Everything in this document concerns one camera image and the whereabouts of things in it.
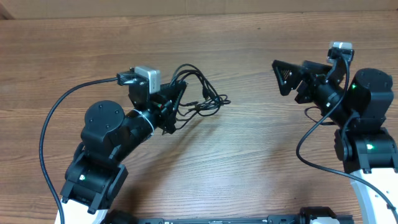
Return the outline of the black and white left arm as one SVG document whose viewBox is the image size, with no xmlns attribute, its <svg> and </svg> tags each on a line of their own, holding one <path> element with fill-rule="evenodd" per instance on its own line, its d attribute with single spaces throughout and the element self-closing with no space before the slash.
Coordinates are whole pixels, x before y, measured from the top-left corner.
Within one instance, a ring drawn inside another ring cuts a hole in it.
<svg viewBox="0 0 398 224">
<path fill-rule="evenodd" d="M 60 192 L 56 223 L 103 223 L 128 175 L 122 164 L 156 129 L 176 131 L 177 107 L 186 82 L 166 83 L 150 92 L 146 78 L 117 78 L 129 88 L 133 110 L 125 113 L 114 101 L 91 105 Z"/>
</svg>

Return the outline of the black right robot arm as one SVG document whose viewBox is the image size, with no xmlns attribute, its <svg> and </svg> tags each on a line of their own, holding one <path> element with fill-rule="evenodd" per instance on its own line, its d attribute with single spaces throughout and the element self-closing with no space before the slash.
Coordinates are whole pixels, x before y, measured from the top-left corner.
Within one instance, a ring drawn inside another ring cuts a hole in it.
<svg viewBox="0 0 398 224">
<path fill-rule="evenodd" d="M 383 127 L 394 93 L 392 77 L 364 68 L 350 78 L 350 60 L 338 57 L 331 66 L 305 61 L 302 65 L 272 63 L 281 95 L 297 90 L 299 104 L 314 103 L 323 125 L 329 118 L 338 126 L 335 152 L 343 170 L 304 159 L 300 148 L 314 132 L 301 138 L 296 155 L 304 164 L 350 179 L 365 223 L 397 223 L 397 143 Z"/>
</svg>

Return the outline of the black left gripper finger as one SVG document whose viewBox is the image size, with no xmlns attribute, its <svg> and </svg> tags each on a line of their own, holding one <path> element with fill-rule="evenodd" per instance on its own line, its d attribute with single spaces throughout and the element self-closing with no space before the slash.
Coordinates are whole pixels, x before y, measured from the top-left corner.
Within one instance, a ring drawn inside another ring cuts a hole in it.
<svg viewBox="0 0 398 224">
<path fill-rule="evenodd" d="M 186 81 L 178 81 L 175 83 L 161 84 L 158 94 L 164 97 L 167 101 L 171 100 L 172 103 L 179 103 L 187 88 Z"/>
<path fill-rule="evenodd" d="M 163 130 L 162 134 L 173 134 L 176 132 L 177 128 L 175 127 L 176 120 L 176 111 L 174 108 L 174 104 L 172 102 L 166 102 L 161 109 L 161 129 Z"/>
</svg>

